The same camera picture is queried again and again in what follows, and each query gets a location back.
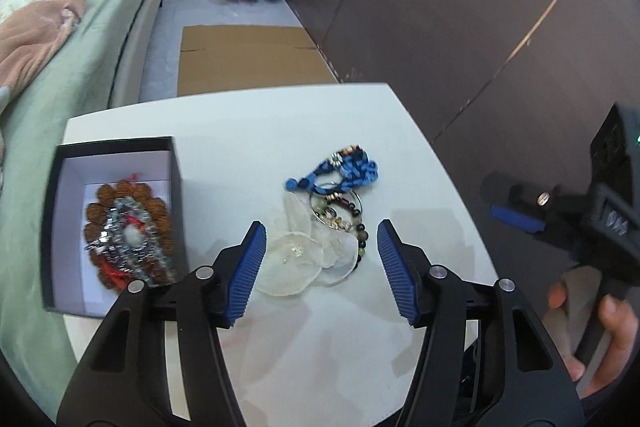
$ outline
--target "human hand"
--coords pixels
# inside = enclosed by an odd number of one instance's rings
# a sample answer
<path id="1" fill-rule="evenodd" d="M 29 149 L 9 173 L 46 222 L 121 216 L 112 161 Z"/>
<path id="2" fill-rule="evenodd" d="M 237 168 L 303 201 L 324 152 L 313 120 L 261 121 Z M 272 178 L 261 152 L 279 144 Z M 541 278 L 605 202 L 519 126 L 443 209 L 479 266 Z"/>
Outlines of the human hand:
<path id="1" fill-rule="evenodd" d="M 562 306 L 567 294 L 567 288 L 563 282 L 551 286 L 548 295 L 549 307 L 555 310 Z M 629 303 L 614 299 L 611 295 L 605 296 L 600 302 L 598 318 L 604 328 L 611 333 L 611 343 L 593 379 L 580 395 L 581 399 L 607 387 L 622 374 L 631 357 L 638 333 L 638 317 Z M 564 357 L 564 365 L 573 381 L 580 380 L 585 371 L 584 364 L 580 360 L 569 355 Z"/>

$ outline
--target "jewelry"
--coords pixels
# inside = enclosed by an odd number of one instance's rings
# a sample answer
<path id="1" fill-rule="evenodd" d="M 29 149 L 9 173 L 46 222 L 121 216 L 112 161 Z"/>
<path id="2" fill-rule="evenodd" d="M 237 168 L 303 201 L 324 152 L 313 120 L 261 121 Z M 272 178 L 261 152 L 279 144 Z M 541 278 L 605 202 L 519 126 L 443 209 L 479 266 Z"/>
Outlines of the jewelry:
<path id="1" fill-rule="evenodd" d="M 100 203 L 87 206 L 84 237 L 102 284 L 119 293 L 133 279 L 150 287 L 176 282 L 164 201 L 151 198 L 148 185 L 128 180 L 115 190 L 104 184 L 96 196 Z"/>
<path id="2" fill-rule="evenodd" d="M 312 201 L 314 194 L 310 193 L 309 205 L 311 206 L 316 219 L 323 225 L 326 225 L 330 229 L 342 230 L 343 232 L 351 232 L 352 230 L 355 232 L 358 240 L 357 266 L 365 254 L 369 233 L 366 231 L 364 223 L 362 222 L 362 201 L 360 200 L 359 195 L 354 190 L 350 190 L 348 194 L 351 195 L 354 200 L 357 200 L 358 205 L 345 198 L 345 195 L 341 192 L 333 192 L 332 194 L 325 196 L 316 205 L 314 205 Z M 353 217 L 353 222 L 349 222 L 338 216 L 337 212 L 331 207 L 334 203 L 348 211 Z"/>
<path id="3" fill-rule="evenodd" d="M 318 176 L 339 172 L 342 181 L 332 185 L 331 188 L 324 188 L 316 185 Z M 285 183 L 285 188 L 290 192 L 295 190 L 308 190 L 321 196 L 334 193 L 349 192 L 355 187 L 364 187 L 372 184 L 378 179 L 378 165 L 369 160 L 367 153 L 358 145 L 350 145 L 344 149 L 334 152 L 324 160 L 311 174 L 296 181 L 289 178 Z"/>

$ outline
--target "metal ring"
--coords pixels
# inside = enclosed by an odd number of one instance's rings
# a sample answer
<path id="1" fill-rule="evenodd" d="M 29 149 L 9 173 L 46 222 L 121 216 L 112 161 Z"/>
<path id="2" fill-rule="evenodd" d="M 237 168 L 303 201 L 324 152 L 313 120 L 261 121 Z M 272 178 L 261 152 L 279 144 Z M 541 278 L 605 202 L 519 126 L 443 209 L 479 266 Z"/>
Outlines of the metal ring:
<path id="1" fill-rule="evenodd" d="M 337 182 L 326 182 L 326 183 L 324 183 L 322 185 L 318 185 L 318 186 L 319 187 L 326 187 L 327 185 L 335 186 L 335 185 L 338 185 L 338 184 L 337 184 Z M 351 189 L 351 190 L 349 190 L 349 192 L 345 192 L 345 194 L 350 194 L 351 196 L 354 196 L 354 199 L 358 202 L 359 211 L 360 211 L 359 218 L 360 218 L 360 222 L 362 222 L 362 200 L 360 199 L 358 193 L 355 190 Z M 341 229 L 339 227 L 332 226 L 329 222 L 327 222 L 327 220 L 322 219 L 321 216 L 318 216 L 318 214 L 316 214 L 316 211 L 314 210 L 314 206 L 313 206 L 313 203 L 312 203 L 314 196 L 317 196 L 318 198 L 322 198 L 322 196 L 320 194 L 316 194 L 315 192 L 309 192 L 309 206 L 311 207 L 311 213 L 314 216 L 316 216 L 316 219 L 318 221 L 320 221 L 320 223 L 322 223 L 326 227 L 329 227 L 332 230 L 344 230 L 344 229 Z M 351 230 L 355 226 L 356 226 L 356 223 L 351 223 L 351 226 L 346 230 L 346 232 L 348 232 L 349 230 Z"/>

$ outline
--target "metal screw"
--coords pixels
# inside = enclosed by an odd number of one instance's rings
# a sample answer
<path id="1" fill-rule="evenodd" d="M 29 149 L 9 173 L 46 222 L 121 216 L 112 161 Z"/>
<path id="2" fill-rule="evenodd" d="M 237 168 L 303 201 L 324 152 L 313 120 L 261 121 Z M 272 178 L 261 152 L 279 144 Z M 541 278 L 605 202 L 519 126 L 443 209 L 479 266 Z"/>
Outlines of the metal screw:
<path id="1" fill-rule="evenodd" d="M 549 196 L 548 192 L 543 192 L 538 196 L 538 206 L 546 205 L 546 202 L 549 200 L 551 196 Z"/>
<path id="2" fill-rule="evenodd" d="M 439 266 L 437 264 L 434 264 L 429 269 L 429 274 L 435 279 L 444 279 L 447 276 L 447 273 L 447 269 L 444 266 Z"/>
<path id="3" fill-rule="evenodd" d="M 498 286 L 506 292 L 512 292 L 516 289 L 516 283 L 511 279 L 500 279 L 500 281 L 498 281 Z"/>
<path id="4" fill-rule="evenodd" d="M 211 276 L 213 275 L 213 268 L 210 266 L 200 266 L 200 268 L 198 268 L 196 270 L 196 277 L 198 279 L 209 279 Z"/>
<path id="5" fill-rule="evenodd" d="M 138 293 L 138 292 L 142 292 L 142 288 L 145 287 L 145 283 L 143 281 L 141 281 L 140 279 L 136 279 L 134 281 L 131 281 L 129 283 L 129 286 L 127 286 L 127 289 L 131 292 L 131 293 Z"/>

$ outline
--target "green bedsheet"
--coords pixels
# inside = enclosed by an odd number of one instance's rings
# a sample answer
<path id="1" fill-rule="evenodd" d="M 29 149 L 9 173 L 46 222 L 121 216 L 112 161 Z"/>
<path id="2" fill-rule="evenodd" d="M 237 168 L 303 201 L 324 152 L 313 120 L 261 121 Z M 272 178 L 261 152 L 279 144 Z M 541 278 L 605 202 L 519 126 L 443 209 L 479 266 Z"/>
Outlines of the green bedsheet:
<path id="1" fill-rule="evenodd" d="M 66 121 L 107 108 L 121 48 L 142 0 L 87 0 L 76 31 L 2 114 L 0 349 L 44 412 L 55 418 L 76 367 L 62 315 L 40 293 L 40 220 L 53 153 Z"/>

